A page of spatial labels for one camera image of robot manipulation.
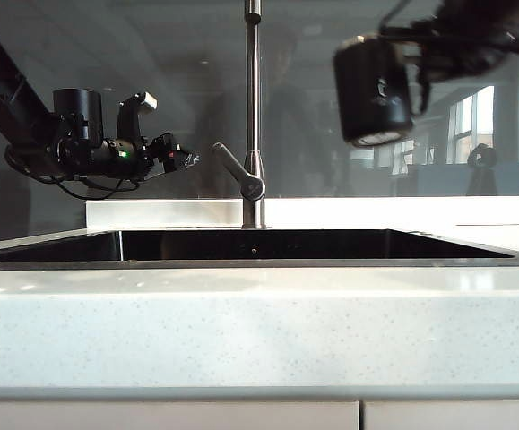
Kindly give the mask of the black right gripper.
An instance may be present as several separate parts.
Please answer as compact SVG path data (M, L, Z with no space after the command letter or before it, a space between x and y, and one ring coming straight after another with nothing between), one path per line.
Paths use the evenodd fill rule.
M519 47L519 24L513 23L430 19L414 21L407 27L383 25L379 33L418 45L420 83L482 75L506 60L506 51L493 48L494 44Z

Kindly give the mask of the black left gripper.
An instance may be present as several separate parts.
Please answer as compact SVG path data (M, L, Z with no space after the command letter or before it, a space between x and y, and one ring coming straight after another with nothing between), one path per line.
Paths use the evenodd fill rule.
M150 154L158 161L157 167L162 173L185 171L200 161L199 154L180 150L177 139L171 132L165 132L151 141Z

